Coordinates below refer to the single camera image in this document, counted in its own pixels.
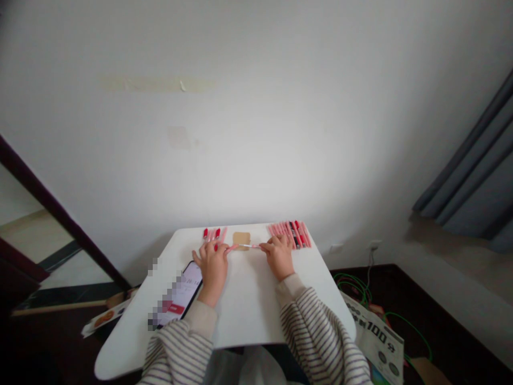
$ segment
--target person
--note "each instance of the person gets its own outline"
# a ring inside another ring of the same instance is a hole
[[[280,322],[290,351],[310,384],[372,384],[367,360],[344,325],[295,273],[292,242],[290,237],[278,235],[260,244],[279,282],[276,296],[281,306]],[[199,256],[192,252],[201,269],[203,289],[182,320],[170,322],[150,339],[141,384],[287,383],[277,362],[261,346],[260,350],[245,347],[251,356],[239,365],[234,361],[221,365],[215,355],[211,357],[217,321],[214,308],[228,274],[228,245],[221,244],[215,251],[214,244],[201,246]],[[230,379],[212,375],[221,371],[221,366]]]

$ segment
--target hand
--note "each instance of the hand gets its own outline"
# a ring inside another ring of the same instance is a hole
[[[292,242],[292,238],[280,234],[259,245],[266,253],[267,263],[279,282],[295,273],[292,265]]]
[[[228,260],[225,254],[228,245],[223,243],[215,251],[214,245],[217,243],[218,241],[204,243],[199,249],[201,258],[195,250],[192,251],[192,259],[201,269],[203,277],[203,289],[198,296],[198,301],[210,307],[215,307],[219,301],[228,275]]]

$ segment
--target smartphone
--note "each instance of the smartphone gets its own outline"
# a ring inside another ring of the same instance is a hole
[[[190,261],[170,293],[162,296],[158,311],[153,313],[149,324],[154,329],[160,329],[173,320],[182,319],[191,307],[202,282],[201,269],[194,261]]]

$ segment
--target black pen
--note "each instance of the black pen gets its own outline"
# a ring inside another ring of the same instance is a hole
[[[300,249],[301,246],[299,245],[298,239],[296,238],[296,232],[294,231],[294,226],[292,226],[292,222],[289,222],[290,230],[292,231],[292,236],[294,237],[294,242],[296,243],[296,248]]]

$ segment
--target striped sleeve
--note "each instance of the striped sleeve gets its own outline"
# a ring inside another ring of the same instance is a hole
[[[294,274],[276,291],[286,342],[310,383],[372,384],[365,356],[313,288]]]
[[[139,384],[202,384],[212,354],[217,314],[195,301],[183,320],[170,322],[148,343]]]

